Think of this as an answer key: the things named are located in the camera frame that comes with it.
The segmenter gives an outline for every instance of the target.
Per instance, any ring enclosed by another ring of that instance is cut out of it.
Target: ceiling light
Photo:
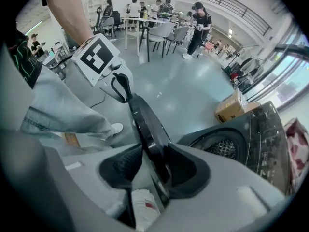
[[[30,33],[34,28],[36,28],[39,24],[41,24],[42,21],[40,21],[39,23],[37,23],[36,25],[34,25],[27,33],[25,33],[25,35],[27,35],[28,33]]]

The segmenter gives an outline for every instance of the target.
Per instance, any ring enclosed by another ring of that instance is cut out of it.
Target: white table
[[[148,21],[148,22],[156,22],[156,23],[166,23],[165,21],[159,21],[159,20],[147,20],[147,19],[141,19],[141,18],[129,18],[129,17],[123,17],[124,25],[126,27],[126,37],[125,37],[125,46],[127,50],[127,36],[131,35],[136,37],[136,45],[137,45],[137,56],[140,56],[140,27],[138,25],[136,32],[128,32],[128,26],[129,26],[129,20],[134,21]]]

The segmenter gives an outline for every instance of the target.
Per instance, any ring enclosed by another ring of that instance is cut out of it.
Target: cardboard box
[[[221,123],[224,123],[258,106],[260,106],[258,102],[248,103],[240,90],[237,89],[230,97],[218,105],[215,116]]]

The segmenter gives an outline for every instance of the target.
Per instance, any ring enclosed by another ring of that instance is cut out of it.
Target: washing machine
[[[287,141],[271,101],[223,124],[185,135],[178,143],[236,160],[284,194],[288,192]]]

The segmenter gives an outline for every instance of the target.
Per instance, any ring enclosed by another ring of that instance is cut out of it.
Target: black cap
[[[201,2],[196,2],[194,4],[196,10],[204,8],[204,5]]]

